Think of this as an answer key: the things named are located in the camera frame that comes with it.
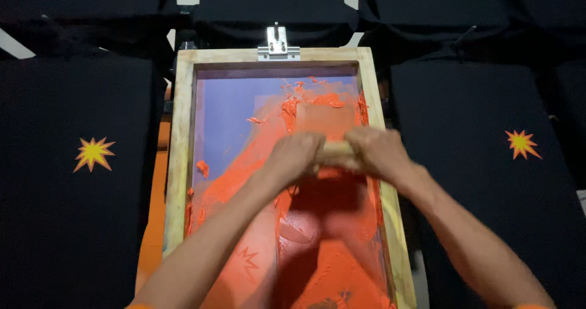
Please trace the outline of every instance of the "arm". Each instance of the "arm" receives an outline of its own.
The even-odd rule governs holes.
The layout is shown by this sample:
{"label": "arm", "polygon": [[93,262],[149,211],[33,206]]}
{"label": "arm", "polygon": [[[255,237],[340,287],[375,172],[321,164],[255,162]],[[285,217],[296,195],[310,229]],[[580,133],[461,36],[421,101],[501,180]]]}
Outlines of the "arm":
{"label": "arm", "polygon": [[429,221],[458,274],[487,305],[555,308],[522,260],[408,157],[397,131],[356,128],[346,139],[363,168],[392,184]]}
{"label": "arm", "polygon": [[250,222],[304,173],[324,140],[300,133],[277,142],[262,169],[163,261],[132,304],[199,308]]}

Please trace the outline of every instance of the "orange starburst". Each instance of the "orange starburst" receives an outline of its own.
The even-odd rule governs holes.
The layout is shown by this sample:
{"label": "orange starburst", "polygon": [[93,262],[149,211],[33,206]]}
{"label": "orange starburst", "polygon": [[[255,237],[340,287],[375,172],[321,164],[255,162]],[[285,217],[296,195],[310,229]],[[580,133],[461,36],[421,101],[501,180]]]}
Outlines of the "orange starburst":
{"label": "orange starburst", "polygon": [[104,156],[114,155],[107,148],[115,142],[104,143],[106,141],[105,137],[99,142],[96,142],[93,137],[89,143],[86,142],[83,138],[80,138],[79,140],[81,141],[81,148],[78,148],[78,150],[81,151],[81,153],[77,156],[77,158],[75,158],[75,160],[81,160],[79,160],[77,167],[75,167],[75,170],[73,170],[74,173],[77,172],[77,170],[80,169],[83,165],[87,165],[90,168],[91,173],[94,169],[95,162],[106,167],[107,170],[112,170]]}
{"label": "orange starburst", "polygon": [[533,136],[532,133],[529,135],[525,135],[525,131],[522,131],[521,133],[517,133],[517,131],[513,131],[513,133],[505,131],[505,133],[509,135],[509,141],[511,142],[509,149],[515,149],[513,151],[513,159],[517,158],[519,152],[525,157],[525,160],[527,159],[527,152],[538,157],[539,159],[542,159],[542,157],[539,156],[533,148],[531,148],[537,146],[537,144],[530,140],[530,138]]}
{"label": "orange starburst", "polygon": [[247,279],[249,282],[254,283],[254,277],[253,275],[250,273],[250,269],[258,269],[259,266],[257,266],[256,264],[254,264],[251,260],[253,257],[256,256],[256,254],[258,254],[258,252],[256,253],[252,253],[252,254],[247,254],[248,252],[248,247],[246,247],[244,250],[242,250],[241,252],[237,252],[236,255],[242,257],[243,259],[245,259],[244,262],[246,262],[248,265],[244,267],[244,270],[246,272],[246,276],[245,279]]}

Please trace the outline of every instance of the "metal clamp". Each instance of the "metal clamp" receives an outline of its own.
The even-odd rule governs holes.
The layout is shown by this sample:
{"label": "metal clamp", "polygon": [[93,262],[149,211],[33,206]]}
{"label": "metal clamp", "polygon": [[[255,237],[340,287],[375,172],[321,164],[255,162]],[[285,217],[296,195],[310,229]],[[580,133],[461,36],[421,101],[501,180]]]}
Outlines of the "metal clamp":
{"label": "metal clamp", "polygon": [[267,27],[268,47],[259,47],[259,61],[299,61],[301,57],[301,48],[289,47],[287,44],[287,34],[284,26]]}

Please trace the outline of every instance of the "hand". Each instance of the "hand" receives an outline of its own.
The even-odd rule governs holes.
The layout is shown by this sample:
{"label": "hand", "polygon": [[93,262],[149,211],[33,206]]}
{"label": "hand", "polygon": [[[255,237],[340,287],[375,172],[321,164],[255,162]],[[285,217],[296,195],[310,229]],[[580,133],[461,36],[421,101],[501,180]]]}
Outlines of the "hand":
{"label": "hand", "polygon": [[282,189],[297,180],[313,166],[315,154],[326,140],[324,134],[297,133],[279,140],[261,173]]}
{"label": "hand", "polygon": [[390,183],[402,194],[409,196],[427,173],[409,158],[401,135],[394,129],[356,127],[344,137],[354,149],[364,172]]}

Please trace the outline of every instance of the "screen printing frame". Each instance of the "screen printing frame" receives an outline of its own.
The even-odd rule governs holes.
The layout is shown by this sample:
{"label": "screen printing frame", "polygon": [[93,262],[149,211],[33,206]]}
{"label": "screen printing frame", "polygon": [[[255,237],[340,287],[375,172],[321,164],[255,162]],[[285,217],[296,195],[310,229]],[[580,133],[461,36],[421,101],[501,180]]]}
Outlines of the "screen printing frame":
{"label": "screen printing frame", "polygon": [[[189,221],[185,209],[187,191],[192,186],[194,125],[197,72],[201,70],[233,70],[250,75],[258,70],[267,75],[270,69],[348,67],[356,69],[359,93],[368,106],[369,125],[385,128],[378,94],[374,62],[369,47],[302,48],[300,61],[259,61],[257,49],[180,50],[177,58],[175,97],[169,147],[163,258],[177,248],[186,237]],[[385,223],[385,267],[389,297],[399,309],[416,308],[415,291],[397,191],[380,182],[380,200]]]}

